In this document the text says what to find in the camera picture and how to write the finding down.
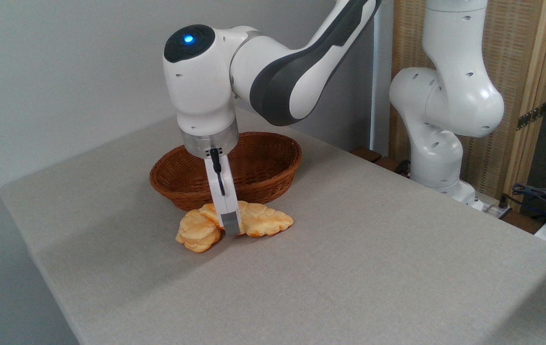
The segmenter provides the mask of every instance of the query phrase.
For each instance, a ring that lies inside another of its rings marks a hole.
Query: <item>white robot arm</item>
[[[179,29],[164,48],[168,92],[187,150],[205,160],[220,224],[238,233],[240,214],[227,153],[238,142],[233,99],[267,121],[294,124],[315,107],[330,76],[381,0],[337,0],[311,41],[291,50],[248,26]]]
[[[390,100],[411,144],[411,179],[480,208],[460,181],[463,147],[454,135],[489,135],[503,118],[503,98],[484,66],[481,42],[487,0],[426,0],[422,46],[437,70],[406,68]]]

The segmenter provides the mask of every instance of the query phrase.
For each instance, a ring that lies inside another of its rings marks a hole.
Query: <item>table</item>
[[[80,343],[546,344],[546,242],[287,127],[270,238],[175,242],[185,212],[148,173],[173,118],[4,186],[0,196]]]

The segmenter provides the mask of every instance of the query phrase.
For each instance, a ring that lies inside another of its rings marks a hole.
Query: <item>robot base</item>
[[[451,186],[431,189],[441,194],[445,194],[455,201],[460,201],[465,205],[469,205],[474,209],[484,210],[484,203],[475,195],[475,189],[464,181],[458,180],[457,183],[454,183]]]

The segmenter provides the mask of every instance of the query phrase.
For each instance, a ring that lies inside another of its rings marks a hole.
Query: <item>hinge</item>
[[[520,116],[518,118],[518,127],[516,127],[516,130],[522,129],[529,124],[532,124],[538,118],[542,117],[546,112],[546,103],[543,103],[539,107],[527,112],[526,114]]]

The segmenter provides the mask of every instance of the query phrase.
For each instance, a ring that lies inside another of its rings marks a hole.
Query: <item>brown basket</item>
[[[290,188],[301,163],[301,147],[292,138],[277,133],[246,132],[239,135],[229,153],[236,197],[249,203],[268,203]],[[157,192],[182,210],[211,203],[205,162],[185,146],[165,154],[150,172]]]

